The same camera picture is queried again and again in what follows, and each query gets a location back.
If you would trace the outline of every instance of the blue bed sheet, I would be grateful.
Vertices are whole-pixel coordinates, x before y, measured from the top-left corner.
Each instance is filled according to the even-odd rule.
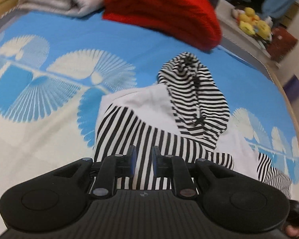
[[[292,120],[276,86],[221,47],[204,53],[173,37],[137,26],[31,12],[0,34],[0,114],[31,123],[48,118],[84,88],[77,128],[95,143],[101,96],[156,82],[161,66],[181,52],[206,65],[253,149],[299,181],[299,150]]]

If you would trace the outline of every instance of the red bag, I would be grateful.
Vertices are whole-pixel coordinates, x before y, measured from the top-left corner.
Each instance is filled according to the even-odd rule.
[[[267,51],[271,55],[271,60],[280,62],[294,48],[298,40],[283,27],[273,29],[272,34],[272,42],[267,47]]]
[[[103,19],[160,30],[201,50],[222,37],[208,0],[105,0]]]

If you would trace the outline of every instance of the red cloth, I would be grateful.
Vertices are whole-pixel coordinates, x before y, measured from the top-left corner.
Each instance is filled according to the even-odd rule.
[[[201,50],[220,43],[222,33],[208,0],[105,0],[103,19],[152,28]]]

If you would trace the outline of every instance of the wooden edge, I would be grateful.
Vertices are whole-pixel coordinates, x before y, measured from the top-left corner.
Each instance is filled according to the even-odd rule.
[[[278,87],[280,93],[283,95],[283,97],[285,99],[289,115],[291,116],[292,122],[294,124],[295,129],[296,129],[296,135],[297,135],[298,146],[299,146],[299,124],[298,124],[296,116],[293,112],[292,106],[289,102],[289,99],[287,98],[287,95],[286,95],[285,91],[283,90],[283,87],[282,87],[280,81],[278,80],[276,74],[274,73],[273,69],[271,68],[271,66],[269,64],[267,64],[267,65],[265,65],[265,67],[267,68],[267,71],[268,71],[271,79],[273,80],[273,83]]]

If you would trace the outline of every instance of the striped fabric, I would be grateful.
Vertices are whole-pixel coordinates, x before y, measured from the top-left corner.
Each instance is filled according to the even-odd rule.
[[[279,169],[272,167],[269,156],[259,153],[257,173],[261,182],[279,189],[288,199],[291,198],[291,179]]]
[[[151,148],[157,145],[163,155],[181,156],[193,163],[205,158],[229,169],[231,155],[214,153],[217,139],[226,128],[229,108],[208,69],[190,53],[182,53],[164,64],[159,83],[169,91],[171,107],[180,135],[152,127],[128,107],[110,105],[97,130],[95,161],[112,154],[126,154],[130,145],[137,148],[133,180],[118,180],[118,188],[169,189],[170,180],[153,176]]]

